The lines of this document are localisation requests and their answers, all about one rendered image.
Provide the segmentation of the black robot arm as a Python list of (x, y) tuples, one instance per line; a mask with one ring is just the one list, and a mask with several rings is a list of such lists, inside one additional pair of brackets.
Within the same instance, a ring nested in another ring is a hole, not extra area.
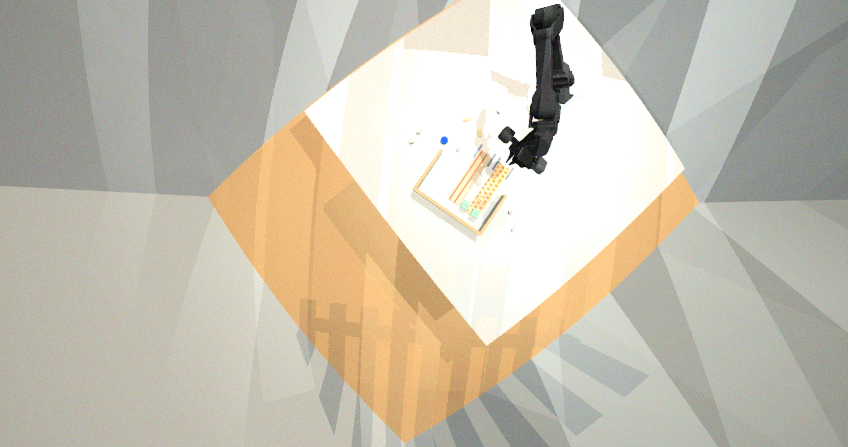
[[(536, 157), (548, 154), (553, 137), (558, 132), (561, 106), (574, 96), (570, 87), (575, 77), (568, 63), (563, 61), (560, 32), (564, 25), (564, 7), (553, 4), (535, 9), (530, 28), (535, 45), (536, 90), (532, 95), (528, 128), (532, 137), (515, 147), (512, 162), (532, 170), (538, 166)], [(560, 103), (560, 104), (559, 104)], [(543, 121), (533, 121), (543, 119)]]

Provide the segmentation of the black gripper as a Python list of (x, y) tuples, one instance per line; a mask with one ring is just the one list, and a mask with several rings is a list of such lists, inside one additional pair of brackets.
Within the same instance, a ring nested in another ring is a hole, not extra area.
[[(532, 130), (531, 130), (531, 131), (528, 133), (528, 135), (527, 135), (527, 136), (523, 137), (523, 138), (521, 139), (521, 141), (519, 141), (518, 139), (516, 139), (516, 138), (514, 137), (515, 133), (516, 133), (516, 132), (515, 132), (515, 131), (513, 131), (513, 130), (509, 127), (509, 126), (506, 126), (506, 127), (505, 127), (505, 128), (504, 128), (501, 132), (500, 132), (500, 134), (497, 136), (497, 137), (498, 137), (498, 139), (499, 139), (502, 143), (504, 143), (504, 144), (507, 144), (508, 142), (511, 142), (511, 145), (510, 145), (510, 146), (509, 146), (509, 148), (508, 148), (508, 150), (510, 151), (510, 153), (509, 153), (509, 156), (508, 156), (508, 158), (507, 158), (507, 160), (506, 160), (506, 162), (505, 162), (505, 163), (507, 163), (507, 162), (508, 162), (508, 160), (510, 160), (510, 159), (511, 159), (511, 158), (515, 155), (516, 150), (517, 150), (517, 149), (515, 149), (515, 147), (516, 147), (516, 146), (518, 146), (520, 143), (522, 143), (522, 142), (524, 142), (524, 141), (529, 141), (529, 142), (530, 142), (530, 139), (531, 139), (531, 137), (532, 137)], [(534, 169), (532, 169), (532, 170), (533, 170), (533, 171), (534, 171), (537, 175), (540, 175), (540, 174), (542, 174), (542, 173), (546, 170), (546, 165), (547, 165), (547, 163), (548, 163), (548, 162), (547, 162), (547, 161), (546, 161), (543, 157), (539, 157), (539, 158), (538, 158), (538, 157), (536, 157), (536, 159), (537, 159), (537, 161), (539, 162), (539, 163), (538, 163), (538, 166), (537, 166), (537, 167), (535, 167), (535, 168), (534, 168)]]

